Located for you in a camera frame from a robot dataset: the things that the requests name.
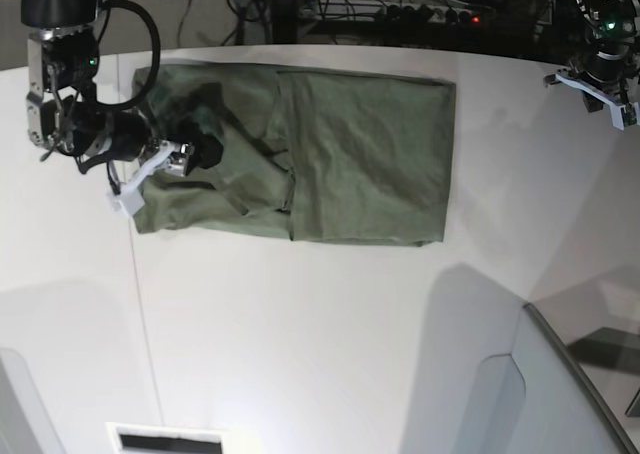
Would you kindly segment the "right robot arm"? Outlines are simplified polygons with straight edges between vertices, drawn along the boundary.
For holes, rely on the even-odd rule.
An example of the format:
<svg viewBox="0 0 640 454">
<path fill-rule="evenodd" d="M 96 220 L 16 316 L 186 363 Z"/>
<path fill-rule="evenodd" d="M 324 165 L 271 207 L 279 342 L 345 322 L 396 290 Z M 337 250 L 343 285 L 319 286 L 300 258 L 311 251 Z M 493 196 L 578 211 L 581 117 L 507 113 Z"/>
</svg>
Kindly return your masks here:
<svg viewBox="0 0 640 454">
<path fill-rule="evenodd" d="M 94 30 L 114 10 L 140 18 L 151 41 L 151 66 L 134 96 L 108 104 L 99 101 L 94 81 L 100 67 L 103 35 Z M 181 175 L 217 165 L 223 144 L 192 121 L 181 121 L 174 134 L 157 137 L 138 107 L 160 74 L 161 41 L 155 21 L 130 0 L 21 0 L 21 22 L 28 38 L 28 135 L 43 149 L 43 160 L 59 153 L 73 159 L 80 173 L 96 166 L 112 170 L 117 162 L 134 162 L 168 150 L 164 169 Z"/>
</svg>

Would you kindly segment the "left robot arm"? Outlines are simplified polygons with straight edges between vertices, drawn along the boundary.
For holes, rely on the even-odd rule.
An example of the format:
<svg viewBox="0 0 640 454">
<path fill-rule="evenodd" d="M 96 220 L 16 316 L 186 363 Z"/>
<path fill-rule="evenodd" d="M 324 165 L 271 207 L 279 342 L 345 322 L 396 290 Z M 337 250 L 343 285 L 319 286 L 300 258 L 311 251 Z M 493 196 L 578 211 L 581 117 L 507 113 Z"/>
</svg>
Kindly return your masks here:
<svg viewBox="0 0 640 454">
<path fill-rule="evenodd" d="M 572 0 L 581 47 L 545 78 L 579 91 L 588 112 L 608 108 L 619 130 L 639 124 L 639 0 Z"/>
</svg>

